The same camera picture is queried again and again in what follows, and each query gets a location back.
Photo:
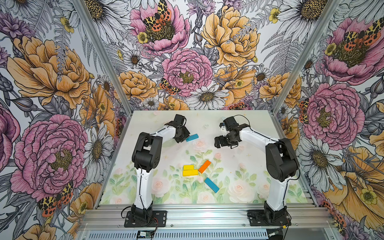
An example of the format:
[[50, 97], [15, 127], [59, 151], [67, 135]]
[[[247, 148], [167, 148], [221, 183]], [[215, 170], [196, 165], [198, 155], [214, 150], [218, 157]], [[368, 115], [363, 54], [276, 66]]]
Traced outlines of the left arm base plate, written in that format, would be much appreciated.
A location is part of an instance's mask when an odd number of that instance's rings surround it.
[[151, 215], [141, 218], [138, 215], [128, 211], [125, 217], [125, 228], [144, 228], [144, 227], [158, 227], [164, 228], [167, 223], [167, 211], [152, 211]]

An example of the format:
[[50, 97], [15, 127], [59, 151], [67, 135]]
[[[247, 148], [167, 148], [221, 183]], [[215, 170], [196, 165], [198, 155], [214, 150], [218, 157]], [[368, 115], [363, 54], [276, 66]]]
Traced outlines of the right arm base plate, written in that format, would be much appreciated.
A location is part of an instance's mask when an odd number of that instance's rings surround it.
[[285, 228], [291, 225], [291, 217], [284, 209], [272, 210], [248, 210], [247, 217], [251, 227], [277, 227]]

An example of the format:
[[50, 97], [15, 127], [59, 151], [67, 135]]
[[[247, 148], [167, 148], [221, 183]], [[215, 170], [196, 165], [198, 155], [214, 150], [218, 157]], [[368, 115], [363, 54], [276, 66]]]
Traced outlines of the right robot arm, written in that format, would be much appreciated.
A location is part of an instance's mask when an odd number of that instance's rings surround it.
[[270, 193], [264, 203], [264, 211], [249, 211], [248, 218], [261, 221], [269, 226], [289, 225], [291, 217], [287, 212], [286, 194], [289, 181], [295, 181], [299, 161], [291, 141], [287, 138], [274, 139], [252, 129], [249, 124], [239, 124], [234, 116], [220, 123], [222, 134], [215, 137], [215, 147], [238, 147], [247, 142], [263, 151], [266, 167], [272, 177]]

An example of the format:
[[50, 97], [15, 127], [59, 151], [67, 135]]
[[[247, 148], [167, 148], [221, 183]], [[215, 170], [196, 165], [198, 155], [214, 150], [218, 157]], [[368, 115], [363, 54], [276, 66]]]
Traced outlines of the small yellow block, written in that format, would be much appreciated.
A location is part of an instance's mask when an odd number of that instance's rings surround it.
[[183, 166], [184, 171], [190, 171], [190, 170], [194, 170], [194, 169], [195, 169], [194, 165], [184, 165]]

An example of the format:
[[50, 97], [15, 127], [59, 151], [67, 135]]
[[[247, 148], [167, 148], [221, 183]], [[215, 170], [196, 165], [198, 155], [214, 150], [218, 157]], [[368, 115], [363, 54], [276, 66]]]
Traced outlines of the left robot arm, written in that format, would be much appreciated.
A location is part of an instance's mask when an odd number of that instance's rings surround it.
[[176, 114], [175, 118], [154, 133], [142, 132], [135, 145], [132, 162], [137, 173], [137, 194], [131, 207], [135, 220], [153, 221], [152, 181], [154, 169], [159, 165], [164, 142], [175, 140], [184, 142], [190, 132], [186, 127], [186, 117]]

